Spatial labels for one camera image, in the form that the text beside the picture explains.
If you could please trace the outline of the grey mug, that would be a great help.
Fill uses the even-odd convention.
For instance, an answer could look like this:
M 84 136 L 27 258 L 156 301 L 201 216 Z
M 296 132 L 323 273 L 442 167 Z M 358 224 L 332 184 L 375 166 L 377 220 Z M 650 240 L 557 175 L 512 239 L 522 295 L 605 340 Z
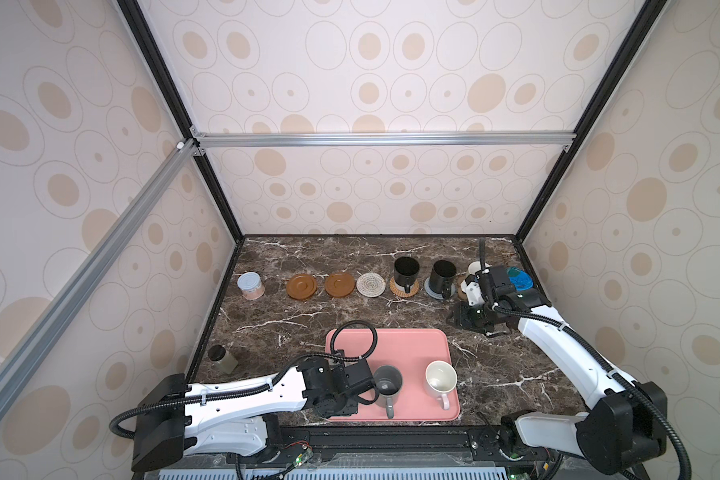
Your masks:
M 395 404 L 404 385 L 402 373 L 392 365 L 383 365 L 374 372 L 374 381 L 378 392 L 375 404 L 383 408 L 386 417 L 392 420 L 395 417 Z

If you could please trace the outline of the black mug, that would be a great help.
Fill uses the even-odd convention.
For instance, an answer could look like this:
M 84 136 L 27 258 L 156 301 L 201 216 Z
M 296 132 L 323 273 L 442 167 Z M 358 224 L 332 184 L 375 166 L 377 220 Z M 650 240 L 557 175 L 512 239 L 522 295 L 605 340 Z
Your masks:
M 410 286 L 418 278 L 420 271 L 419 262 L 409 256 L 397 258 L 394 261 L 394 279 L 401 286 Z
M 456 266 L 448 260 L 438 260 L 433 264 L 430 274 L 430 286 L 438 293 L 447 295 L 449 285 L 453 284 L 453 280 L 457 274 Z

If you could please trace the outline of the blue woven round coaster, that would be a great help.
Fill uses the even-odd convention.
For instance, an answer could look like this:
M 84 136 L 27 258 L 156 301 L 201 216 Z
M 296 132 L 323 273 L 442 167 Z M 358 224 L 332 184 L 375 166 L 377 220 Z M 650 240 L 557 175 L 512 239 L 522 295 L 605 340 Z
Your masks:
M 435 292 L 431 286 L 430 286 L 430 278 L 427 278 L 424 283 L 424 289 L 426 294 L 436 300 L 448 300 L 452 298 L 456 294 L 456 286 L 454 284 L 449 285 L 449 292 L 447 295 L 443 295 L 442 293 Z

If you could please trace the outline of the white mug pink handle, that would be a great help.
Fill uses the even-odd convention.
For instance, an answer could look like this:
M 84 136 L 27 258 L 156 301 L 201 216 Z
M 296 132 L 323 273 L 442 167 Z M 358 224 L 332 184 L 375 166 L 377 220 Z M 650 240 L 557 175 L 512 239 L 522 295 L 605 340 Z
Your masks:
M 450 409 L 449 395 L 456 389 L 457 382 L 457 372 L 451 364 L 445 361 L 433 361 L 425 369 L 425 392 L 438 400 L 445 411 Z

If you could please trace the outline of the rattan woven round coaster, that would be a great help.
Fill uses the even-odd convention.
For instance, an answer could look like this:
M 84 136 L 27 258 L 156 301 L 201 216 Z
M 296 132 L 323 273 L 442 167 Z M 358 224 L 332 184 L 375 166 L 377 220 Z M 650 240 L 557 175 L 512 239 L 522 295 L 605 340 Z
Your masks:
M 420 284 L 418 280 L 415 280 L 414 283 L 410 286 L 401 286 L 395 281 L 394 278 L 391 278 L 389 281 L 389 288 L 390 291 L 397 297 L 410 298 L 419 292 Z

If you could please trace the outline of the dark brown round coaster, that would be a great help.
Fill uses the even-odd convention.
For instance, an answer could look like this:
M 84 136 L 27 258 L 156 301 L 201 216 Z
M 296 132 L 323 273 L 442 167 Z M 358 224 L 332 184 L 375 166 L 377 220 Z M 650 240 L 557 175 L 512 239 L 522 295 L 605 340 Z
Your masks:
M 325 279 L 324 289 L 333 298 L 343 298 L 355 289 L 355 279 L 347 272 L 333 273 Z

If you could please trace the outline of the brown wooden round coaster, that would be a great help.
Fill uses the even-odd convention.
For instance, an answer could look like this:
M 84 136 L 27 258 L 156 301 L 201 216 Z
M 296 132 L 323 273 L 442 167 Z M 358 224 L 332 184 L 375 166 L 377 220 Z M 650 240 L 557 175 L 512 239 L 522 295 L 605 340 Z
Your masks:
M 286 284 L 287 295 L 294 300 L 307 300 L 317 291 L 317 280 L 311 274 L 296 274 Z

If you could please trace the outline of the multicolour woven round coaster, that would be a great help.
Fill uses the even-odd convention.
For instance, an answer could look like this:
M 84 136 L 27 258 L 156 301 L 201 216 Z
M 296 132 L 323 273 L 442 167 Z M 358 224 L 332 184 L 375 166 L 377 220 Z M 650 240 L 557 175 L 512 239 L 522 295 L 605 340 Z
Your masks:
M 386 289 L 384 278 L 373 272 L 362 274 L 356 281 L 357 291 L 368 298 L 376 298 L 381 296 Z

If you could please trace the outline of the cork paw print coaster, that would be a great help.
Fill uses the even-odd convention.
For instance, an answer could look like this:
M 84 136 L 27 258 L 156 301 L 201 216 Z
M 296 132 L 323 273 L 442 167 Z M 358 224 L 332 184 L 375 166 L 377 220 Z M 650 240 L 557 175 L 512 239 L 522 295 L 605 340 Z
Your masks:
M 465 283 L 464 280 L 462 280 L 462 281 L 459 283 L 458 287 L 457 287 L 457 296 L 458 296 L 458 298 L 459 298 L 461 301 L 466 301 L 466 300 L 467 300 L 467 295 L 466 295 L 466 293 L 465 293 L 465 291 L 464 291 L 464 287 L 465 287 L 465 286 L 466 286 L 466 283 Z

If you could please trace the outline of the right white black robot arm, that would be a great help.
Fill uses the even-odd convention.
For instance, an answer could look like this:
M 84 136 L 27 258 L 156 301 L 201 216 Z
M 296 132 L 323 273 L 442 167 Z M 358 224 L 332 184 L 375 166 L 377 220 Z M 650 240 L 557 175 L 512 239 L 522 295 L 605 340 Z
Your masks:
M 546 448 L 583 458 L 604 475 L 632 479 L 632 468 L 673 449 L 679 478 L 691 478 L 690 456 L 667 418 L 664 391 L 609 361 L 538 291 L 494 295 L 476 304 L 458 302 L 447 321 L 476 333 L 516 322 L 518 331 L 555 363 L 587 407 L 576 415 L 521 410 L 503 416 L 496 441 L 506 455 Z

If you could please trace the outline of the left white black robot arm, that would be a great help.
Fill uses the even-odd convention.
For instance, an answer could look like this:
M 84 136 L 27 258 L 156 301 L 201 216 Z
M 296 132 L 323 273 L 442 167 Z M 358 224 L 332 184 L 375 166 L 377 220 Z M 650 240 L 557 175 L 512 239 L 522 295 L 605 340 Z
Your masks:
M 132 472 L 146 473 L 190 455 L 253 456 L 276 436 L 271 415 L 312 410 L 323 418 L 349 417 L 377 397 L 366 360 L 306 355 L 276 374 L 229 383 L 187 384 L 183 375 L 171 375 L 137 407 L 116 415 L 109 429 L 132 441 Z

